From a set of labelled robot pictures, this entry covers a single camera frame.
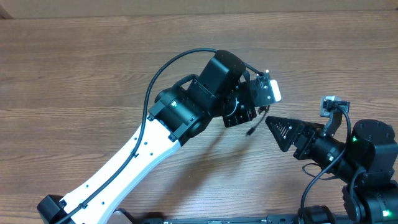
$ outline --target wood grain surface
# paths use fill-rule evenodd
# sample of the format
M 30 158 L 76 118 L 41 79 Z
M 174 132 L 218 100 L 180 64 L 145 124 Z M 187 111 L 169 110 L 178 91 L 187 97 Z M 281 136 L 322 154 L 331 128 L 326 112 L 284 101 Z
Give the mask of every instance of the wood grain surface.
M 0 0 L 15 19 L 395 10 L 398 0 Z
M 72 191 L 111 158 L 139 126 L 154 73 L 197 47 L 269 69 L 283 97 L 270 115 L 326 123 L 320 97 L 339 95 L 351 102 L 353 124 L 373 118 L 398 127 L 398 11 L 3 20 L 0 223 L 42 223 L 40 200 Z M 150 105 L 179 78 L 200 74 L 211 56 L 189 55 L 166 69 Z M 245 137 L 255 122 L 226 129 L 215 118 L 120 207 L 172 218 L 295 213 L 309 161 L 281 152 L 265 124 Z M 345 133 L 344 124 L 336 137 Z M 344 213 L 343 185 L 319 181 L 307 205 Z

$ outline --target black triangular gripper jaw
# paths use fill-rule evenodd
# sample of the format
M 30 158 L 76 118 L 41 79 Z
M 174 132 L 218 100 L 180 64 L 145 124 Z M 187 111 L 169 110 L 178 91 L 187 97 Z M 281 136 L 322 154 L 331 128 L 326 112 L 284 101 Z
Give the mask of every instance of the black triangular gripper jaw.
M 290 146 L 305 126 L 304 121 L 275 116 L 268 116 L 266 124 L 274 135 L 280 150 L 283 152 L 287 152 L 289 150 Z

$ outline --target cable connector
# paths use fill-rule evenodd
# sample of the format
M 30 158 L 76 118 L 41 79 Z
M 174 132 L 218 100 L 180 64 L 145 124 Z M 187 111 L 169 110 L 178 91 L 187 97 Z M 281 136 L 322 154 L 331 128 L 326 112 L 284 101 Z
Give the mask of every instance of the cable connector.
M 255 127 L 251 127 L 251 128 L 247 131 L 246 137 L 247 137 L 247 136 L 250 136 L 251 134 L 253 134 L 253 132 L 254 132 L 255 130 L 256 130 Z
M 349 112 L 349 101 L 333 101 L 333 100 L 326 100 L 322 104 L 322 109 L 324 111 L 330 112 L 332 110 L 337 109 L 337 107 L 340 107 L 343 109 L 345 112 Z
M 260 106 L 260 108 L 258 109 L 259 114 L 261 114 L 263 111 L 265 111 L 266 113 L 268 113 L 268 111 L 269 111 L 269 105 L 267 105 L 267 106 Z

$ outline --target black cable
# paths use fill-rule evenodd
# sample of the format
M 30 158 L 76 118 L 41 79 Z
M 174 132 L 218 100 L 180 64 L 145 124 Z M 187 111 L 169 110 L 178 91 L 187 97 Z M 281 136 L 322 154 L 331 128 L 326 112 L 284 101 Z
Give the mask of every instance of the black cable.
M 255 72 L 256 74 L 259 74 L 260 76 L 263 76 L 263 75 L 264 75 L 264 72 L 260 72 L 259 70 L 253 68 L 251 65 L 249 65 L 249 64 L 246 63 L 246 62 L 243 62 L 243 63 L 244 63 L 244 65 L 246 66 L 246 68 L 252 70 L 252 71 Z
M 311 163 L 309 163 L 309 164 L 305 164 L 305 165 L 302 167 L 302 170 L 303 170 L 304 174 L 307 174 L 307 175 L 309 175 L 310 177 L 315 177 L 314 175 L 310 174 L 309 172 L 307 172 L 307 171 L 305 170 L 306 166 L 309 166 L 309 165 L 318 166 L 318 167 L 321 167 L 321 166 L 320 166 L 319 164 L 317 164 L 317 163 L 311 162 Z M 320 180 L 334 180 L 334 179 L 337 179 L 337 178 L 338 178 L 338 177 L 333 176 L 333 177 L 319 178 L 319 179 L 320 179 Z
M 342 152 L 336 157 L 336 159 L 331 162 L 325 169 L 323 169 L 307 186 L 307 188 L 304 190 L 304 193 L 301 197 L 301 204 L 300 204 L 300 208 L 301 208 L 301 212 L 304 212 L 304 204 L 305 204 L 305 197 L 307 196 L 308 192 L 310 191 L 311 187 L 315 184 L 315 182 L 324 174 L 326 173 L 330 168 L 332 168 L 339 160 L 340 158 L 344 155 L 345 151 L 346 151 L 346 147 L 347 147 L 347 143 L 349 141 L 349 138 L 351 137 L 351 121 L 349 120 L 349 116 L 348 113 L 341 108 L 340 106 L 337 106 L 336 109 L 340 110 L 343 114 L 344 117 L 346 118 L 347 121 L 347 138 L 346 138 L 346 142 L 345 142 L 345 148 L 342 150 Z
M 266 118 L 266 115 L 267 115 L 267 113 L 268 113 L 268 111 L 269 111 L 269 105 L 268 106 L 265 106 L 265 107 L 260 107 L 260 109 L 259 109 L 259 113 L 261 113 L 261 109 L 264 109 L 263 111 L 264 111 L 264 114 L 262 115 L 262 118 L 259 120 L 259 122 L 257 122 L 257 124 L 256 125 L 254 125 L 253 127 L 251 127 L 248 131 L 247 131 L 247 133 L 246 133 L 246 136 L 250 136 L 251 134 L 253 134 L 253 132 L 256 130 L 256 128 L 261 124 L 261 122 L 264 120 L 264 118 Z
M 174 58 L 170 59 L 165 65 L 163 65 L 158 71 L 157 73 L 154 75 L 154 77 L 152 78 L 152 80 L 150 81 L 149 85 L 148 85 L 148 89 L 145 95 L 145 99 L 144 99 L 144 109 L 142 111 L 142 123 L 141 123 L 141 129 L 140 129 L 140 133 L 137 139 L 137 143 L 134 146 L 134 149 L 131 151 L 130 156 L 124 161 L 124 163 L 122 164 L 122 166 L 103 184 L 101 185 L 96 191 L 94 191 L 94 193 L 92 193 L 86 200 L 84 200 L 82 203 L 79 204 L 79 206 L 77 206 L 75 209 L 73 209 L 70 213 L 68 213 L 68 215 L 66 215 L 65 217 L 63 217 L 60 221 L 58 221 L 55 224 L 62 224 L 63 222 L 67 221 L 69 218 L 71 218 L 74 214 L 76 214 L 76 212 L 78 212 L 80 209 L 82 208 L 86 208 L 88 205 L 88 202 L 90 202 L 94 197 L 96 197 L 103 189 L 105 189 L 105 187 L 107 187 L 122 171 L 123 169 L 129 164 L 129 162 L 131 161 L 131 159 L 133 157 L 137 157 L 138 155 L 136 155 L 136 152 L 141 144 L 142 141 L 142 137 L 144 135 L 144 130 L 145 130 L 145 124 L 146 124 L 146 120 L 147 120 L 147 109 L 148 109 L 148 101 L 149 101 L 149 95 L 150 95 L 150 91 L 157 79 L 157 77 L 159 77 L 159 75 L 169 66 L 171 65 L 174 61 L 178 60 L 179 58 L 186 56 L 188 54 L 192 54 L 195 52 L 213 52 L 216 53 L 217 50 L 216 49 L 210 49 L 210 48 L 199 48 L 199 49 L 192 49 L 192 50 L 188 50 L 186 52 L 182 52 L 180 54 L 178 54 L 177 56 L 175 56 Z M 255 68 L 253 68 L 252 66 L 244 63 L 245 66 L 256 72 L 257 74 L 261 74 L 261 72 L 259 72 L 258 70 L 256 70 Z
M 362 174 L 362 173 L 364 173 L 364 172 L 366 172 L 366 169 L 365 169 L 363 166 L 360 166 L 358 169 L 356 169 L 356 171 L 355 171 L 355 173 L 354 173 L 354 176 L 353 176 L 353 178 L 351 179 L 351 183 L 350 183 L 350 185 L 349 185 L 349 196 L 350 196 L 351 198 L 354 197 L 353 192 L 354 192 L 355 180 L 356 180 L 356 178 L 357 178 L 360 174 Z

